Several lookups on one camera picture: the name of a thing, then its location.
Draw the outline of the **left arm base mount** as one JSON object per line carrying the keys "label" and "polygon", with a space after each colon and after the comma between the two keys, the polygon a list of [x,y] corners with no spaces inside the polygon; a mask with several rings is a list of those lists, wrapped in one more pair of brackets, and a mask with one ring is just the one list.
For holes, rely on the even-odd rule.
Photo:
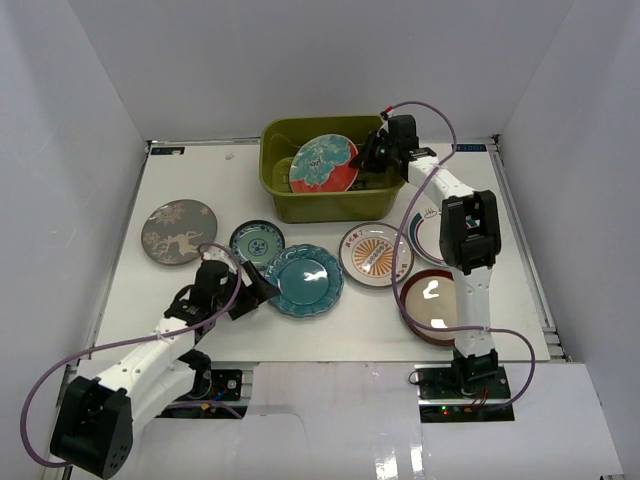
{"label": "left arm base mount", "polygon": [[240,369],[212,369],[202,375],[191,392],[176,401],[192,403],[191,406],[165,409],[159,418],[239,420],[248,408],[243,380],[244,372]]}

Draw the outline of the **teal scalloped plate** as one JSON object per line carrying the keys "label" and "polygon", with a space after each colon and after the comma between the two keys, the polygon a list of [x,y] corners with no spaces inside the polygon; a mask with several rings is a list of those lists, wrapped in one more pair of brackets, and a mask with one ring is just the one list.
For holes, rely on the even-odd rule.
{"label": "teal scalloped plate", "polygon": [[285,248],[264,271],[265,279],[280,294],[269,303],[294,318],[316,317],[340,299],[344,273],[338,259],[325,248],[298,244]]}

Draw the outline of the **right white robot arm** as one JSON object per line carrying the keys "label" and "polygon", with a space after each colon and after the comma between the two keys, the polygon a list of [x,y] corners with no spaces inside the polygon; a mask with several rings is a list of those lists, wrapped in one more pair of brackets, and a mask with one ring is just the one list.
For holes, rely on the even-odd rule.
{"label": "right white robot arm", "polygon": [[381,113],[385,127],[371,131],[350,165],[366,172],[397,172],[440,206],[439,248],[455,287],[458,325],[453,328],[451,384],[461,397],[484,391],[498,372],[498,354],[489,332],[489,286],[501,251],[497,200],[489,190],[475,190],[445,169],[437,154],[421,148],[411,115]]}

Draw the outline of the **grey deer snowflake plate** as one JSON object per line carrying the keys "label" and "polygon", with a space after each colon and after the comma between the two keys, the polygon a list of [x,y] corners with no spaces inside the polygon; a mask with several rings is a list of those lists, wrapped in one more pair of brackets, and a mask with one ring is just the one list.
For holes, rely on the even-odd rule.
{"label": "grey deer snowflake plate", "polygon": [[178,266],[199,258],[198,246],[212,242],[218,219],[205,203],[179,199],[158,207],[145,221],[141,245],[156,263]]}

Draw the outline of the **red and teal floral plate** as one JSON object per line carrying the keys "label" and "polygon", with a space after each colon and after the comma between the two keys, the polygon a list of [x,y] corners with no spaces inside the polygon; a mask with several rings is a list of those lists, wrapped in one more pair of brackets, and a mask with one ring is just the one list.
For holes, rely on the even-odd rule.
{"label": "red and teal floral plate", "polygon": [[358,170],[349,162],[358,154],[356,144],[338,134],[326,134],[305,143],[289,169],[293,193],[336,193],[349,190]]}

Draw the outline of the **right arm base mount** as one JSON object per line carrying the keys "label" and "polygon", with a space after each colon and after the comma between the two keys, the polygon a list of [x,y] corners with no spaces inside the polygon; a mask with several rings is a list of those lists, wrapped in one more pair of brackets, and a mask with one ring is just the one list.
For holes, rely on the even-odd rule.
{"label": "right arm base mount", "polygon": [[505,368],[478,382],[461,386],[449,367],[414,369],[408,382],[417,388],[422,424],[513,422],[512,406],[498,406],[511,399]]}

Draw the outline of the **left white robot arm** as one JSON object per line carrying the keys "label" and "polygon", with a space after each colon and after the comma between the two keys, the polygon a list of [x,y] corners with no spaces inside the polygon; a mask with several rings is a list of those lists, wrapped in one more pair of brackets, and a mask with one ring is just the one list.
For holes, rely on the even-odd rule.
{"label": "left white robot arm", "polygon": [[54,456],[101,479],[112,478],[135,436],[179,399],[205,398],[211,359],[197,343],[220,314],[237,319],[278,296],[251,262],[233,269],[201,263],[192,284],[175,295],[151,338],[93,378],[75,377],[63,395],[50,443]]}

